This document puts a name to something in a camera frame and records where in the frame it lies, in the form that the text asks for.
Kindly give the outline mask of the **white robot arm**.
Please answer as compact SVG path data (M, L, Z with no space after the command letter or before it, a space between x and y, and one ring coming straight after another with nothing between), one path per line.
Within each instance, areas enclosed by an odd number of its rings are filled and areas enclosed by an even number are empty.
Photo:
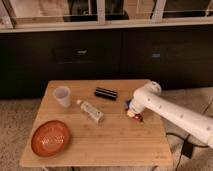
M148 108L213 149L213 118L161 98L161 91L161 86L154 81L137 88L130 101L127 115L135 117Z

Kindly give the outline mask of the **blue object under arm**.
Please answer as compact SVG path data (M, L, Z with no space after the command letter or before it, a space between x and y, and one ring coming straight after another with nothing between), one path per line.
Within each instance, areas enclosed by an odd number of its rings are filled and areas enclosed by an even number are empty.
M131 102L131 100L126 100L125 101L125 110L129 109L130 102Z

